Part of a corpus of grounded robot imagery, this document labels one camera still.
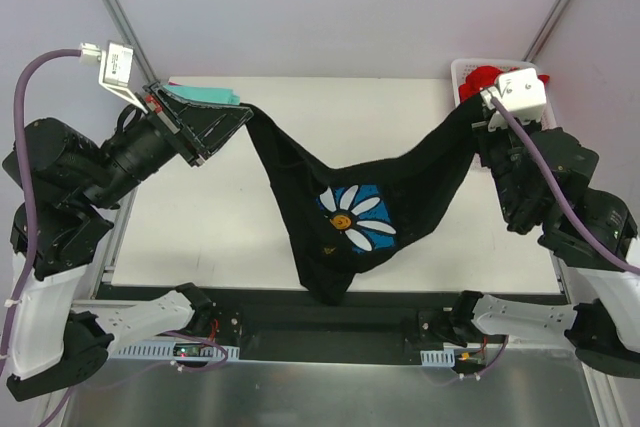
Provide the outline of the black t-shirt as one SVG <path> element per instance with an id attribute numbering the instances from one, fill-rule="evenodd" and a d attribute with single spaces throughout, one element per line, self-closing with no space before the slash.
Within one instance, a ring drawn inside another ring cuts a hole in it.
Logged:
<path id="1" fill-rule="evenodd" d="M 312 297 L 339 304 L 356 275 L 437 228 L 478 151 L 472 126 L 484 110 L 474 95 L 407 153 L 331 168 L 254 109 L 246 128 Z"/>

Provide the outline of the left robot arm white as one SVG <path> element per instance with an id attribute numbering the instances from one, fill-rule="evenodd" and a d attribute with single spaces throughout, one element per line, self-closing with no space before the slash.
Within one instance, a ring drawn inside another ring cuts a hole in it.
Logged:
<path id="1" fill-rule="evenodd" d="M 15 400 L 80 384 L 120 349 L 149 337 L 209 329 L 212 302 L 191 283 L 102 312 L 75 310 L 73 297 L 113 228 L 104 212 L 175 157 L 202 165 L 251 115 L 246 106 L 190 100 L 155 83 L 121 112 L 102 144 L 54 118 L 28 125 L 37 224 L 30 227 L 19 209 L 10 237 L 18 258 L 35 255 L 8 346 L 7 386 Z"/>

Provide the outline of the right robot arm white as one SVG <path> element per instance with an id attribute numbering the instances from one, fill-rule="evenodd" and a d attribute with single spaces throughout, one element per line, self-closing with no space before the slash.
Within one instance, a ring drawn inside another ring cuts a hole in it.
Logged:
<path id="1" fill-rule="evenodd" d="M 602 373 L 639 376 L 639 226 L 619 197 L 591 187 L 599 156 L 556 127 L 519 121 L 490 130 L 478 97 L 461 104 L 489 168 L 510 232 L 540 227 L 540 246 L 582 276 L 594 300 L 558 307 L 468 292 L 450 316 L 461 341 L 485 335 L 534 338 L 571 349 Z"/>

